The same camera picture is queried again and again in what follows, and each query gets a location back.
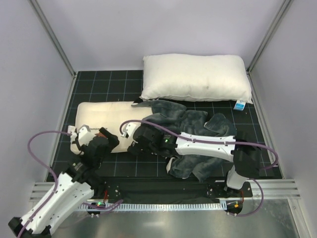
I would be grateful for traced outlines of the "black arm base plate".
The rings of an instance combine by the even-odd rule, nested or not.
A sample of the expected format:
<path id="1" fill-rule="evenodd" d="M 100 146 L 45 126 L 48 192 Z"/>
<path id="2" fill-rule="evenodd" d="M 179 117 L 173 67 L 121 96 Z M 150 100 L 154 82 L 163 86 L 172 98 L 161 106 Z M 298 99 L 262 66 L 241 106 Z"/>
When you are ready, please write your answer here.
<path id="1" fill-rule="evenodd" d="M 223 178 L 199 182 L 194 178 L 104 177 L 109 202 L 124 204 L 209 204 L 220 200 L 242 202 L 253 196 L 245 182 L 240 190 L 227 188 Z"/>

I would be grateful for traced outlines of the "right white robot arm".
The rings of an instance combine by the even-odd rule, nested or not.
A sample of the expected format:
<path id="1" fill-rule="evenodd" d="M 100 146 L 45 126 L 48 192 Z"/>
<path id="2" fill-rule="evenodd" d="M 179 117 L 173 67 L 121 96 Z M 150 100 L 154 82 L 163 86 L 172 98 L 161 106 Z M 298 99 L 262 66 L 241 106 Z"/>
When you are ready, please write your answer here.
<path id="1" fill-rule="evenodd" d="M 121 135 L 132 140 L 128 151 L 135 155 L 153 153 L 170 159 L 199 155 L 232 162 L 233 166 L 223 184 L 223 191 L 228 196 L 235 196 L 248 179 L 256 179 L 260 175 L 258 157 L 261 149 L 234 136 L 209 137 L 175 133 L 163 127 L 131 122 L 123 127 Z"/>

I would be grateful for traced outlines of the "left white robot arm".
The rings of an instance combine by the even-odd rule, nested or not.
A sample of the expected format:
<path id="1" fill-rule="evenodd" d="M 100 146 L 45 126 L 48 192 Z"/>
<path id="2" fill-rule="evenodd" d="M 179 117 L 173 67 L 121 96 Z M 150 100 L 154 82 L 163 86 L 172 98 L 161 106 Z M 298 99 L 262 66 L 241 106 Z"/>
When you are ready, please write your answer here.
<path id="1" fill-rule="evenodd" d="M 8 226 L 18 238 L 50 238 L 78 206 L 92 197 L 98 199 L 104 195 L 105 181 L 96 170 L 119 145 L 118 137 L 103 127 L 93 133 L 86 125 L 62 134 L 70 137 L 81 158 L 79 162 L 68 164 L 59 175 L 27 147 L 29 154 L 51 173 L 54 184 L 27 214 L 9 221 Z"/>

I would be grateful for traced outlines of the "blue white pillow tag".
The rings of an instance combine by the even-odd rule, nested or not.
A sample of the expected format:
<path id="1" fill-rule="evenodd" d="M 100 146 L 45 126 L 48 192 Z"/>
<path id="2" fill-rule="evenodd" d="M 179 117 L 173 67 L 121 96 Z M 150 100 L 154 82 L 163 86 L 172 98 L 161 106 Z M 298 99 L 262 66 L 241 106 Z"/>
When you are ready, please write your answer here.
<path id="1" fill-rule="evenodd" d="M 243 111 L 245 108 L 245 105 L 246 105 L 246 102 L 237 100 L 233 109 L 237 111 Z"/>

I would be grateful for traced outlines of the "zebra and grey pillowcase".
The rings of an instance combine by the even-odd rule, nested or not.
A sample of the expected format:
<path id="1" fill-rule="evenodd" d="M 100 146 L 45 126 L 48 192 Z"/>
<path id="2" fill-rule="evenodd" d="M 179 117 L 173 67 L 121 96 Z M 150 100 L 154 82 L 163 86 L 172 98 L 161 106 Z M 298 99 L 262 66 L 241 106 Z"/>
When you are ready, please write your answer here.
<path id="1" fill-rule="evenodd" d="M 188 110 L 186 106 L 166 101 L 153 100 L 133 102 L 134 107 L 152 108 L 152 115 L 143 120 L 159 124 L 173 132 L 185 132 L 202 136 L 235 136 L 237 130 L 223 114 L 210 116 L 205 111 Z M 201 155 L 170 156 L 166 165 L 167 173 L 179 179 L 187 179 L 194 175 L 200 182 L 211 177 L 223 164 L 224 160 L 217 157 Z"/>

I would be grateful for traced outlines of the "left aluminium frame post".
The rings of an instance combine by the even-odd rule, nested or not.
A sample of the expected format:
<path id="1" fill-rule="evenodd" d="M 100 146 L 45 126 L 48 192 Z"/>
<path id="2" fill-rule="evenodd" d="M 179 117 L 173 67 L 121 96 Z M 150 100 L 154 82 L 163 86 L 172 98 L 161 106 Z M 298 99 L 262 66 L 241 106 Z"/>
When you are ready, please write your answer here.
<path id="1" fill-rule="evenodd" d="M 48 35 L 51 43 L 53 44 L 54 48 L 56 49 L 57 53 L 59 54 L 60 58 L 62 59 L 64 65 L 66 66 L 67 70 L 69 71 L 72 78 L 76 77 L 76 71 L 74 70 L 73 66 L 71 65 L 68 57 L 66 56 L 65 51 L 63 50 L 54 30 L 52 29 L 45 13 L 43 12 L 39 2 L 37 0 L 28 0 L 31 8 L 33 9 L 35 15 L 37 16 L 39 22 L 43 26 L 46 34 Z"/>

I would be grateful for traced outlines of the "large white pillow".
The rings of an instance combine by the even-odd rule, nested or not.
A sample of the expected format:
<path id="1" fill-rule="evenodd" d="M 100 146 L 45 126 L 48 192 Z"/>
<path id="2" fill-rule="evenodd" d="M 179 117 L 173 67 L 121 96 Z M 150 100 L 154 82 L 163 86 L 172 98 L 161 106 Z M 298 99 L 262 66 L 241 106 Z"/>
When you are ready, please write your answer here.
<path id="1" fill-rule="evenodd" d="M 151 55 L 143 58 L 143 100 L 252 103 L 243 59 L 237 55 Z"/>

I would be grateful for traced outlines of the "aluminium front rail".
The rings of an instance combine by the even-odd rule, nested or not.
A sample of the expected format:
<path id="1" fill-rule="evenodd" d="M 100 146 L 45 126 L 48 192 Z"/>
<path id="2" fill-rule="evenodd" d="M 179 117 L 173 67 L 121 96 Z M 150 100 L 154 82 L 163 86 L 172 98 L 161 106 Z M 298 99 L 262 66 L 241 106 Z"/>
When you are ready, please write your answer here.
<path id="1" fill-rule="evenodd" d="M 254 199 L 261 198 L 260 187 L 263 190 L 264 199 L 301 199 L 297 185 L 293 179 L 259 179 L 257 185 L 253 180 L 247 180 Z M 54 185 L 53 182 L 36 182 L 30 202 L 38 202 Z"/>

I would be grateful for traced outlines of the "cream bear print pillow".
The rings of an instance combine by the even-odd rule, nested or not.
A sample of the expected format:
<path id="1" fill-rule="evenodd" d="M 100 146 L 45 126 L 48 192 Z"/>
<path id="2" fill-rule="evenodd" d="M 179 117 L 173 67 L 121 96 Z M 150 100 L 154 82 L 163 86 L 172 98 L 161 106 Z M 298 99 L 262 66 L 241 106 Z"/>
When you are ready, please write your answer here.
<path id="1" fill-rule="evenodd" d="M 100 127 L 104 127 L 111 134 L 116 135 L 119 140 L 119 145 L 112 152 L 127 152 L 132 138 L 121 137 L 120 125 L 127 120 L 142 120 L 153 114 L 152 108 L 148 105 L 134 107 L 132 104 L 133 102 L 82 102 L 77 107 L 75 124 L 69 125 L 67 131 L 78 131 L 81 126 L 87 125 L 92 133 L 97 134 Z"/>

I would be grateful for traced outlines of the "black grid mat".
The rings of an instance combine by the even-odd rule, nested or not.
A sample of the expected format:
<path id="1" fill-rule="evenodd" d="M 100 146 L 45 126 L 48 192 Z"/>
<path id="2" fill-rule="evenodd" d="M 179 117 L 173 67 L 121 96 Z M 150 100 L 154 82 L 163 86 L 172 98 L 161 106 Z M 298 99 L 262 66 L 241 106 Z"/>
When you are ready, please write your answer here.
<path id="1" fill-rule="evenodd" d="M 134 101 L 143 89 L 141 70 L 81 71 L 77 74 L 66 104 L 62 130 L 75 124 L 77 107 L 82 102 Z M 205 111 L 210 116 L 221 113 L 238 131 L 247 134 L 250 142 L 266 144 L 262 124 L 254 105 L 247 104 L 243 111 L 234 110 L 235 102 L 183 102 L 189 110 Z M 151 155 L 134 157 L 128 153 L 113 154 L 103 162 L 98 174 L 104 177 L 158 177 L 167 178 L 165 159 Z"/>

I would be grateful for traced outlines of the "aluminium frame post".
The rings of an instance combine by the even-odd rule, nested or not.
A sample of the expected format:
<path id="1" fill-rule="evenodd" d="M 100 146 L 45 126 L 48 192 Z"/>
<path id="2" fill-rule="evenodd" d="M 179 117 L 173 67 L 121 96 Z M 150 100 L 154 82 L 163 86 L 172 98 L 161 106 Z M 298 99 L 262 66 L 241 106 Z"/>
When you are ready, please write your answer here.
<path id="1" fill-rule="evenodd" d="M 284 0 L 279 7 L 276 15 L 274 16 L 268 30 L 266 31 L 253 59 L 250 62 L 250 65 L 247 68 L 247 74 L 250 75 L 254 67 L 256 66 L 257 62 L 259 61 L 260 57 L 262 56 L 264 50 L 269 45 L 270 41 L 272 40 L 273 36 L 275 35 L 276 31 L 278 30 L 279 25 L 281 24 L 283 18 L 287 14 L 288 10 L 290 9 L 293 0 Z"/>
<path id="2" fill-rule="evenodd" d="M 65 51 L 63 50 L 54 30 L 52 29 L 45 13 L 43 12 L 39 2 L 37 0 L 28 0 L 31 8 L 33 9 L 35 15 L 37 16 L 39 22 L 43 26 L 46 34 L 48 35 L 51 43 L 53 44 L 54 48 L 56 49 L 57 53 L 59 54 L 60 58 L 62 59 L 64 65 L 66 66 L 67 70 L 69 71 L 72 78 L 76 77 L 76 71 L 74 70 L 73 66 L 71 65 L 68 57 L 66 56 Z"/>

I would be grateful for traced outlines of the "right aluminium frame post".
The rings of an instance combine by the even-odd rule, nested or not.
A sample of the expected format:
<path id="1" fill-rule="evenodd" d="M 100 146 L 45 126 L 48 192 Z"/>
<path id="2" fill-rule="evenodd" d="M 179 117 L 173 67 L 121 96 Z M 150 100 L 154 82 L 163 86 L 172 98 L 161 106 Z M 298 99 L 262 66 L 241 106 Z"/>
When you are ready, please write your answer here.
<path id="1" fill-rule="evenodd" d="M 293 0 L 284 0 L 279 7 L 276 15 L 274 16 L 268 30 L 266 31 L 253 59 L 250 62 L 250 65 L 247 68 L 247 74 L 250 75 L 254 67 L 256 66 L 257 62 L 259 61 L 260 57 L 262 56 L 264 50 L 269 45 L 270 41 L 272 40 L 273 36 L 275 35 L 276 31 L 278 30 L 279 25 L 281 24 L 283 18 L 287 14 L 288 10 L 290 9 Z"/>

